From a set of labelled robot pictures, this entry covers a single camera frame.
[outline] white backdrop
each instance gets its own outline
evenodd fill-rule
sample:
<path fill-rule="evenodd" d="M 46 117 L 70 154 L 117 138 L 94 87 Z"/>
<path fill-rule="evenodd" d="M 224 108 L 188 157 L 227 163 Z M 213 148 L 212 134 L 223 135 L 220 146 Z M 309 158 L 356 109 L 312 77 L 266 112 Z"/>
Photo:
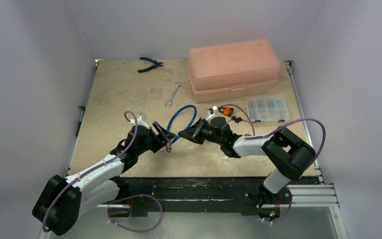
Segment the white backdrop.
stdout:
<path fill-rule="evenodd" d="M 349 238 L 382 238 L 382 1 L 329 0 L 294 63 Z"/>
<path fill-rule="evenodd" d="M 187 58 L 193 47 L 268 38 L 292 59 L 326 0 L 66 0 L 96 59 Z"/>
<path fill-rule="evenodd" d="M 0 238 L 36 238 L 31 211 L 64 176 L 94 76 L 63 0 L 0 0 Z"/>

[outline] padlock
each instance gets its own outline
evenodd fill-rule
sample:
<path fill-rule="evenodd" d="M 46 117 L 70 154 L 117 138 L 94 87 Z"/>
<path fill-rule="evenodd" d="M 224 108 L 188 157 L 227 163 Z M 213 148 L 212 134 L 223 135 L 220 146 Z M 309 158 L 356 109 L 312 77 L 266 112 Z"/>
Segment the padlock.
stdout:
<path fill-rule="evenodd" d="M 219 112 L 221 112 L 222 114 L 224 114 L 226 116 L 231 117 L 233 114 L 233 108 L 231 108 L 231 107 L 220 107 Z"/>

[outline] wooden table surface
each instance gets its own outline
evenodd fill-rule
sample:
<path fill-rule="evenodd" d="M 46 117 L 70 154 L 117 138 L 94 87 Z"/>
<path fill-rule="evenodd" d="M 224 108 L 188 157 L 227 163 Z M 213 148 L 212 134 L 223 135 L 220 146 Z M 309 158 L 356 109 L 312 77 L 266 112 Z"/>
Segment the wooden table surface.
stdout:
<path fill-rule="evenodd" d="M 87 103 L 86 112 L 78 137 L 70 174 L 78 173 L 102 160 L 119 141 L 126 138 L 131 130 L 124 118 L 124 112 L 133 111 L 147 115 L 147 123 L 157 121 L 164 128 L 172 115 L 185 105 L 195 105 L 197 118 L 206 118 L 207 108 L 226 103 L 237 104 L 246 110 L 245 97 L 228 100 L 195 103 L 188 78 L 186 60 L 160 60 L 163 67 L 146 73 L 137 73 L 138 69 L 149 66 L 149 62 L 140 60 L 101 60 L 98 65 L 93 88 Z M 175 82 L 182 82 L 172 107 L 165 107 Z M 272 89 L 258 94 L 264 97 L 285 97 L 290 120 L 300 118 L 297 102 L 284 64 L 279 79 Z M 171 131 L 178 133 L 189 123 L 192 109 L 183 111 L 175 119 Z M 235 109 L 235 115 L 245 116 Z M 266 134 L 281 123 L 256 123 L 256 134 Z M 288 127 L 306 140 L 301 122 Z M 237 134 L 251 133 L 250 124 L 240 122 L 232 130 Z M 266 156 L 247 156 L 228 158 L 220 151 L 220 146 L 206 141 L 203 145 L 179 139 L 167 153 L 162 148 L 157 153 L 145 152 L 138 163 L 126 171 L 123 176 L 137 177 L 216 177 L 216 176 L 267 176 L 274 165 Z M 311 165 L 305 176 L 315 175 Z"/>

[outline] open-end wrench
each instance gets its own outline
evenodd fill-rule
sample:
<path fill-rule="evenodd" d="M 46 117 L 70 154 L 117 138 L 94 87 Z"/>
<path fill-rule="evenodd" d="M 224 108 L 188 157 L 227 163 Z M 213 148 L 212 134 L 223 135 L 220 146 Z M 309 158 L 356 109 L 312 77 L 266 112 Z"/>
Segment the open-end wrench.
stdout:
<path fill-rule="evenodd" d="M 175 89 L 174 91 L 172 92 L 171 94 L 171 97 L 168 99 L 168 101 L 165 102 L 165 106 L 169 106 L 171 107 L 172 106 L 172 100 L 178 90 L 178 88 L 182 85 L 182 82 L 177 82 L 176 85 L 175 85 Z"/>

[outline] pliers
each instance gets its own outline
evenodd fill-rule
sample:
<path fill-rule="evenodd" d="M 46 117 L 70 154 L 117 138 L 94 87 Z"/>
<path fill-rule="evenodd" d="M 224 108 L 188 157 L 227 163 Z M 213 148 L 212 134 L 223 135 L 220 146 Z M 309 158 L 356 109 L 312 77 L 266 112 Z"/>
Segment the pliers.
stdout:
<path fill-rule="evenodd" d="M 138 73 L 148 72 L 151 69 L 156 69 L 158 66 L 163 66 L 162 65 L 163 62 L 157 62 L 156 60 L 153 60 L 153 59 L 150 59 L 150 58 L 147 58 L 147 57 L 140 57 L 140 60 L 150 61 L 151 63 L 153 63 L 153 65 L 148 67 L 148 68 L 146 68 L 146 69 L 138 70 Z"/>

